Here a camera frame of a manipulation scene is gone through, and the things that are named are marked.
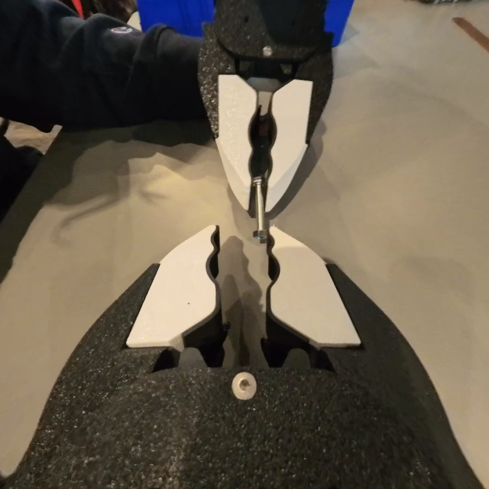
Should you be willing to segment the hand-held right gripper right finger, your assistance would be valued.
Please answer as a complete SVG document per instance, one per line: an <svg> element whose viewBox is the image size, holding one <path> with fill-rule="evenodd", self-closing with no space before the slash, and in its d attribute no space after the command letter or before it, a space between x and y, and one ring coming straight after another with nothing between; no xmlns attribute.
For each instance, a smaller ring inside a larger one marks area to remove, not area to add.
<svg viewBox="0 0 489 489"><path fill-rule="evenodd" d="M271 318L317 349L358 347L361 339L325 261L272 226L270 257L278 277L269 289Z"/></svg>

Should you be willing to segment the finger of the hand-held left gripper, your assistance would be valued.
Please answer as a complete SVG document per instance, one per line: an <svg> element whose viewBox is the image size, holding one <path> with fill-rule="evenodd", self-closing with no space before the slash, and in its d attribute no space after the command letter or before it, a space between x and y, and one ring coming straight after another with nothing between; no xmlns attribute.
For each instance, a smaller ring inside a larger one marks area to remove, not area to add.
<svg viewBox="0 0 489 489"><path fill-rule="evenodd" d="M258 93L238 75L218 76L218 137L223 168L238 203L250 207L250 126L258 109Z"/></svg>
<svg viewBox="0 0 489 489"><path fill-rule="evenodd" d="M271 173L267 180L266 211L272 211L289 188L309 146L307 130L313 82L293 79L271 99L276 134L271 145Z"/></svg>

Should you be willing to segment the blue plastic bin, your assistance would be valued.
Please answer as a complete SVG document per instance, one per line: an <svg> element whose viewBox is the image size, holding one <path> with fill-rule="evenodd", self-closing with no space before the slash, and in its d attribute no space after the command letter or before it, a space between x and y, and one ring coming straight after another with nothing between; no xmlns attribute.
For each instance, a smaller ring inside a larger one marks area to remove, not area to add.
<svg viewBox="0 0 489 489"><path fill-rule="evenodd" d="M137 1L140 27L147 31L156 24L175 28L193 37L202 36L202 24L211 22L214 1ZM327 1L325 32L332 34L332 47L341 44L354 1Z"/></svg>

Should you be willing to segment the silver metal bolt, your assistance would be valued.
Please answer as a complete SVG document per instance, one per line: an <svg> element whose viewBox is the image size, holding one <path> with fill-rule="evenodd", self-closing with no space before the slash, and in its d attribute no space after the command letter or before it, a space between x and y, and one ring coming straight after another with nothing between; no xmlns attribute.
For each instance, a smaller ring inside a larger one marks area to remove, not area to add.
<svg viewBox="0 0 489 489"><path fill-rule="evenodd" d="M268 237L266 227L266 190L264 185L254 186L254 190L256 231L254 231L253 236L260 244L265 244Z"/></svg>

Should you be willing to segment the person's left forearm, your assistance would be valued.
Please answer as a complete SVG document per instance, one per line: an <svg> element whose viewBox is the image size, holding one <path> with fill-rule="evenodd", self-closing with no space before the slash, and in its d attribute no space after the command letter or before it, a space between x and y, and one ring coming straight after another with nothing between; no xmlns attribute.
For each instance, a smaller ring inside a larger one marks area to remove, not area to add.
<svg viewBox="0 0 489 489"><path fill-rule="evenodd" d="M198 82L202 39L157 24L141 32L97 14L48 16L47 125L126 127L206 116Z"/></svg>

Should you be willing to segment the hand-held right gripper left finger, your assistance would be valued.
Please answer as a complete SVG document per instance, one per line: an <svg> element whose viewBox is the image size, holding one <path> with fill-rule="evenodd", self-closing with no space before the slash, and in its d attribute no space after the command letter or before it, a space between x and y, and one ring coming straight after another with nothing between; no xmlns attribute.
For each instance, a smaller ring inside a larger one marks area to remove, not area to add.
<svg viewBox="0 0 489 489"><path fill-rule="evenodd" d="M126 346L202 349L223 333L219 273L220 230L210 225L158 264Z"/></svg>

